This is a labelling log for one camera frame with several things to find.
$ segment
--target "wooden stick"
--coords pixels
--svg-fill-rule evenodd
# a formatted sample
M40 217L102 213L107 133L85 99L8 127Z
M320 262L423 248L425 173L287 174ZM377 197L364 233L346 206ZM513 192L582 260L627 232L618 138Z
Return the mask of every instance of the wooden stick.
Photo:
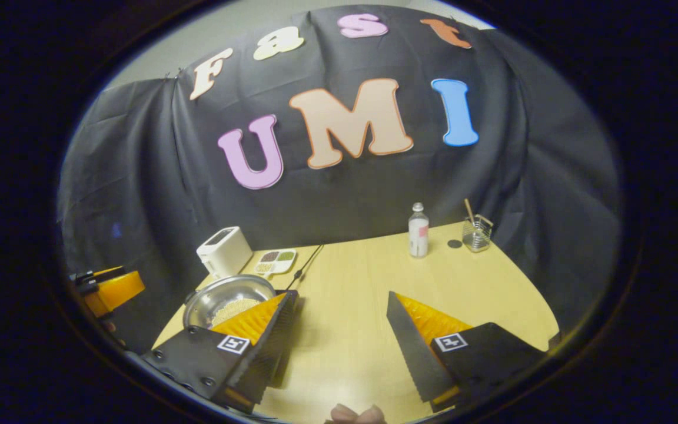
M476 218L473 217L473 210L470 209L470 201L465 198L465 206L467 207L467 214L470 215L470 222L473 223L473 226L476 226Z

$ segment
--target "plastic bottle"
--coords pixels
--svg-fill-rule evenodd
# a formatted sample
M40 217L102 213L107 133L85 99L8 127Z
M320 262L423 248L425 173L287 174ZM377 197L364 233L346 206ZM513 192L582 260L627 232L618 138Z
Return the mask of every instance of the plastic bottle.
M412 205L414 214L409 220L410 255L425 257L428 255L428 217L423 214L423 204L419 201Z

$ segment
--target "black cloth backdrop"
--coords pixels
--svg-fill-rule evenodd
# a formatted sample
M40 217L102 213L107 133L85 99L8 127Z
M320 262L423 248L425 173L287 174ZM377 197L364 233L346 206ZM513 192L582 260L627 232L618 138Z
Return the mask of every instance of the black cloth backdrop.
M387 34L341 35L337 20L361 13L378 16ZM473 48L446 43L420 23L426 18L456 27ZM304 45L253 59L263 35L288 26L299 27ZM407 231L415 201L440 226L462 220L469 198L495 222L494 241L546 298L562 331L603 292L622 215L610 137L557 72L505 33L406 8L344 6L296 14L235 40L190 42L209 43L211 54L175 78L99 94L62 168L58 219L70 271L124 265L145 282L111 318L129 349L150 349L205 277L195 249L219 228L242 227L254 250L365 239ZM213 88L189 100L194 68L226 48L234 54ZM359 158L345 152L335 166L307 167L307 129L290 98L325 88L352 108L371 78L398 81L414 147L376 156L366 143ZM436 78L468 85L477 143L443 143L446 115L430 86ZM284 174L249 190L217 141L242 129L245 157L262 169L248 125L269 114L277 116Z

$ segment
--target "light wood tabletop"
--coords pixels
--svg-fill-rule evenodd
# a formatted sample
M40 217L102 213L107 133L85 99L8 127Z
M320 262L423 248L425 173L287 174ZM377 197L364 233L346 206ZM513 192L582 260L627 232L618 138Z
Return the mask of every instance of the light wood tabletop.
M462 228L462 223L431 228L425 258L409 255L407 233L326 244L292 287L304 305L285 373L279 388L266 388L255 412L296 424L325 422L337 403L358 413L375 404L389 424L431 415L385 316L390 290L472 326L495 322L547 351L559 328L543 296L495 244L479 253L447 246L460 239ZM297 247L293 267L271 276L272 286L286 288L313 250ZM255 252L242 274L255 274L267 251ZM199 288L210 282L211 276ZM184 309L154 348L182 330Z

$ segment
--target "metal bowl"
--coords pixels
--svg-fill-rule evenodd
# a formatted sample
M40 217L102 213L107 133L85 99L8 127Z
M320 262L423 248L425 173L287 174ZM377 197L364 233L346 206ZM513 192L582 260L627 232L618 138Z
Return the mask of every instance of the metal bowl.
M276 294L271 283L263 277L249 274L226 277L188 296L182 322L185 328L190 325L208 328L216 313L229 303L242 299L265 302Z

